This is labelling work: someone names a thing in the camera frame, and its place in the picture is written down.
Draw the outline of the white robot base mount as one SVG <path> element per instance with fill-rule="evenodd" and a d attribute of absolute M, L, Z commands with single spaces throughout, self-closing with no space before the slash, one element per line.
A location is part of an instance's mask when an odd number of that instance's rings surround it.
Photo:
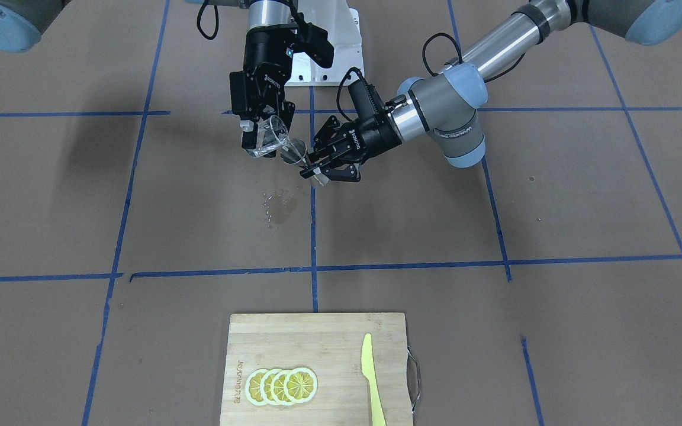
<path fill-rule="evenodd" d="M 337 86 L 350 67 L 363 71 L 362 35 L 358 11 L 346 1 L 298 1 L 307 22 L 327 30 L 334 48 L 333 64 L 322 68 L 305 52 L 295 52 L 287 86 Z"/>

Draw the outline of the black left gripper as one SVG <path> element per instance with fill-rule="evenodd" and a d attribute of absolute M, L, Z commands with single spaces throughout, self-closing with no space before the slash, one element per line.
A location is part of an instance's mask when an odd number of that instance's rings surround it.
<path fill-rule="evenodd" d="M 386 153 L 403 143 L 391 118 L 385 113 L 341 122 L 330 116 L 314 136 L 314 146 L 308 158 L 311 164 L 300 165 L 301 177 L 317 183 L 359 182 L 360 163 Z M 320 166 L 340 166 L 329 168 Z"/>

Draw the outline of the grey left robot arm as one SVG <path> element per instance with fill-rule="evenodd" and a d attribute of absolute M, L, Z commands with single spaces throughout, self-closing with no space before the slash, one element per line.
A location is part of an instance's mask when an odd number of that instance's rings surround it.
<path fill-rule="evenodd" d="M 523 55 L 552 33 L 584 22 L 631 43 L 653 46 L 682 29 L 682 1 L 530 1 L 506 21 L 428 78 L 405 80 L 384 102 L 362 71 L 349 94 L 357 116 L 330 117 L 314 136 L 301 165 L 303 178 L 357 182 L 360 167 L 415 138 L 428 135 L 449 164 L 467 168 L 485 156 L 478 110 L 488 100 L 487 83 L 505 75 Z"/>

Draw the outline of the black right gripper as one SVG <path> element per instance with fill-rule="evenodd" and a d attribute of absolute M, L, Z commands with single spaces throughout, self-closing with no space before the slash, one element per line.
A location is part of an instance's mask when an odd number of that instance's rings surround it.
<path fill-rule="evenodd" d="M 239 116 L 242 148 L 256 149 L 258 123 L 276 115 L 279 143 L 290 141 L 295 103 L 286 100 L 285 86 L 292 73 L 291 43 L 295 30 L 249 30 L 243 70 L 230 73 L 231 111 Z"/>

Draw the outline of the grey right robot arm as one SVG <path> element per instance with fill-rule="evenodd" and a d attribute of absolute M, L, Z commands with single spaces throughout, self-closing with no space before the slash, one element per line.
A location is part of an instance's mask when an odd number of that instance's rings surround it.
<path fill-rule="evenodd" d="M 75 1 L 28 52 L 0 51 L 0 163 L 69 167 L 130 161 L 143 109 L 163 143 L 244 157 L 227 74 L 239 67 L 247 13 L 220 9 L 205 41 L 182 1 Z"/>

